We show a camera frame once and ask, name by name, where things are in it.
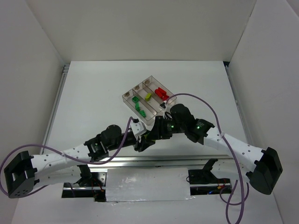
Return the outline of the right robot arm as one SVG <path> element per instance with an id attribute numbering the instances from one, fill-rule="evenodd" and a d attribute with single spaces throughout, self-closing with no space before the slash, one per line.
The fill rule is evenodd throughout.
<path id="1" fill-rule="evenodd" d="M 245 176 L 255 190 L 265 195 L 272 193 L 283 172 L 275 149 L 254 147 L 222 133 L 211 122 L 196 119 L 183 104 L 173 106 L 169 114 L 170 119 L 156 116 L 152 129 L 141 138 L 143 150 L 157 140 L 168 140 L 174 134 L 183 133 L 193 143 L 211 147 L 236 158 L 240 165 L 247 168 Z"/>

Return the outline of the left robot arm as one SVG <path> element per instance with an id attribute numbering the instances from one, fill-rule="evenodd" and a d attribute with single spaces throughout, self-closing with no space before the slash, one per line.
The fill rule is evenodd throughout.
<path id="1" fill-rule="evenodd" d="M 134 146 L 135 151 L 142 152 L 155 144 L 155 138 L 150 131 L 139 124 L 128 125 L 122 133 L 116 125 L 109 126 L 96 137 L 64 151 L 49 148 L 50 154 L 30 155 L 28 151 L 18 153 L 13 160 L 4 168 L 4 175 L 9 198 L 29 196 L 39 183 L 48 184 L 42 178 L 54 179 L 54 172 L 71 169 L 69 176 L 79 172 L 77 180 L 79 186 L 85 186 L 93 181 L 89 165 L 106 164 L 105 158 L 108 152 L 116 153 L 123 147 Z"/>

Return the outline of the small lime lego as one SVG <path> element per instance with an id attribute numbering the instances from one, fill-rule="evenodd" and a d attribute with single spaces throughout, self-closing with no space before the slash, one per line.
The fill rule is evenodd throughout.
<path id="1" fill-rule="evenodd" d="M 148 102 L 150 99 L 151 99 L 151 93 L 148 93 L 148 94 L 145 96 L 145 101 Z"/>

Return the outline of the red lego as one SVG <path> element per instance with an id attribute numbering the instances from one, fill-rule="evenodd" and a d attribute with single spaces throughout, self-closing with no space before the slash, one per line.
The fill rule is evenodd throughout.
<path id="1" fill-rule="evenodd" d="M 166 101 L 168 98 L 169 98 L 169 96 L 165 94 L 165 95 L 163 95 L 162 100 Z"/>
<path id="2" fill-rule="evenodd" d="M 167 92 L 164 90 L 164 89 L 162 89 L 162 88 L 158 88 L 158 90 L 163 94 L 163 95 L 165 95 L 165 94 L 167 94 Z"/>
<path id="3" fill-rule="evenodd" d="M 155 90 L 155 94 L 156 94 L 157 96 L 159 96 L 160 98 L 163 98 L 163 97 L 164 97 L 163 94 L 161 93 L 161 91 L 160 91 L 159 89 L 156 89 L 156 90 Z"/>

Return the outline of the green lego two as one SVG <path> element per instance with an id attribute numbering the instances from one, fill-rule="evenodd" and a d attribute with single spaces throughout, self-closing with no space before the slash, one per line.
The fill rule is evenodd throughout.
<path id="1" fill-rule="evenodd" d="M 139 102 L 139 98 L 138 97 L 136 97 L 136 96 L 134 96 L 133 98 L 132 98 L 132 101 L 133 101 L 133 103 L 138 103 Z"/>

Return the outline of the small green square lego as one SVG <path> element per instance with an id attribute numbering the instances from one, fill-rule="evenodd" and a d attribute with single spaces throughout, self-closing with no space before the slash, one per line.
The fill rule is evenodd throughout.
<path id="1" fill-rule="evenodd" d="M 135 109 L 136 109 L 137 111 L 140 111 L 140 106 L 139 106 L 139 104 L 135 104 Z"/>

